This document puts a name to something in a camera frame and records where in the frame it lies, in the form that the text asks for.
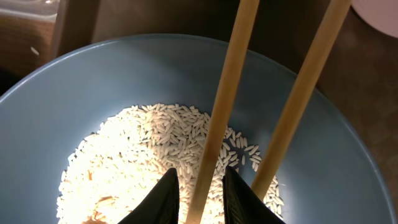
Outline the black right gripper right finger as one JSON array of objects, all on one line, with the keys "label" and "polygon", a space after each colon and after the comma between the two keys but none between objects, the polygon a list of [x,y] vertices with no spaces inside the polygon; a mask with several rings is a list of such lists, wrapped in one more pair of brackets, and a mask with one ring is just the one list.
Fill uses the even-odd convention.
[{"label": "black right gripper right finger", "polygon": [[223,206],[225,224],[285,224],[230,166],[223,177]]}]

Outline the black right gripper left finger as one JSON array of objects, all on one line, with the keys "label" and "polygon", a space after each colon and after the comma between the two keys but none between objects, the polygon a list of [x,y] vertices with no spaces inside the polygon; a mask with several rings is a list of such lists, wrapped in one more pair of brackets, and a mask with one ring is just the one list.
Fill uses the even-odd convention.
[{"label": "black right gripper left finger", "polygon": [[177,224],[180,206],[176,168],[170,168],[144,200],[118,224]]}]

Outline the wooden chopstick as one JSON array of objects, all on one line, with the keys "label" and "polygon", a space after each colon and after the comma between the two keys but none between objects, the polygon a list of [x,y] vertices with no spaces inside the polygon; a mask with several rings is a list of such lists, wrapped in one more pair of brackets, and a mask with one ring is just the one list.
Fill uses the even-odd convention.
[{"label": "wooden chopstick", "polygon": [[251,189],[260,200],[287,152],[351,3],[331,0],[326,9],[252,182]]},{"label": "wooden chopstick", "polygon": [[233,109],[258,7],[259,0],[241,0],[239,3],[186,224],[201,222],[224,132]]}]

